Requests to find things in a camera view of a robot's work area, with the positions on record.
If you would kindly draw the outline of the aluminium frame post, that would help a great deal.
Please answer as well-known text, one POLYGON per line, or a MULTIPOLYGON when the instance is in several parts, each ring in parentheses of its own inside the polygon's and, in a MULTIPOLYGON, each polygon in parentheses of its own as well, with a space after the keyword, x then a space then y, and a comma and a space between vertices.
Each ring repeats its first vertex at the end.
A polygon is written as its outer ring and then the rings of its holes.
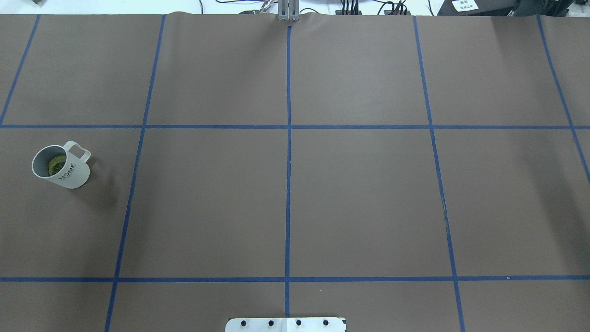
POLYGON ((299 0, 278 0, 278 21, 294 22, 299 21, 300 17, 299 0))

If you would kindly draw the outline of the yellow lemon slice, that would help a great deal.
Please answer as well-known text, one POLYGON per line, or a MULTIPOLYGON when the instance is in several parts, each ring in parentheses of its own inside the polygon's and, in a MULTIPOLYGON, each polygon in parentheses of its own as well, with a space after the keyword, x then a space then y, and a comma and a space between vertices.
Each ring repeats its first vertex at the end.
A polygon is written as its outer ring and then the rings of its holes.
POLYGON ((53 159, 50 160, 50 162, 48 163, 48 175, 49 176, 53 176, 59 172, 61 172, 61 169, 65 166, 67 161, 67 155, 58 155, 56 157, 53 157, 53 159))

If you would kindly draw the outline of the brown paper table mat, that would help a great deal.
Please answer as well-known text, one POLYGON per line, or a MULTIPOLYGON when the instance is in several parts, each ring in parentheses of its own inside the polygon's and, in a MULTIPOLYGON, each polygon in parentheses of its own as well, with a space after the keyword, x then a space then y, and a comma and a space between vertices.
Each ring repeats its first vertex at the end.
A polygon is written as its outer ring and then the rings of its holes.
POLYGON ((1 330, 282 316, 587 332, 589 19, 2 15, 1 330))

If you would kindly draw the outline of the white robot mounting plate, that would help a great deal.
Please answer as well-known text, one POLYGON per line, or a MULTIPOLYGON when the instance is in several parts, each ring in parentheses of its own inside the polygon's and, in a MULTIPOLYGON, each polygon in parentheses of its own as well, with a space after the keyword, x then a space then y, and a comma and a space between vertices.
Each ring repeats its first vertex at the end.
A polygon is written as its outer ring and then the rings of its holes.
POLYGON ((265 317, 228 320, 226 332, 346 332, 341 317, 265 317))

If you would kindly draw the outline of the white HOME mug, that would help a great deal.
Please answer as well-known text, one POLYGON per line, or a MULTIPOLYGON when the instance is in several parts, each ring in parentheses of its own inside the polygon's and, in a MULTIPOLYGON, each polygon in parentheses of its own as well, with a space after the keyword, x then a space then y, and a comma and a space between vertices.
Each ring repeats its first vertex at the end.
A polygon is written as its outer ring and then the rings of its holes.
POLYGON ((87 164, 91 157, 88 149, 81 147, 76 141, 67 141, 63 146, 49 145, 38 151, 31 162, 33 174, 41 179, 67 189, 76 189, 84 185, 90 177, 87 164), (50 173, 51 161, 59 158, 56 165, 61 168, 50 173))

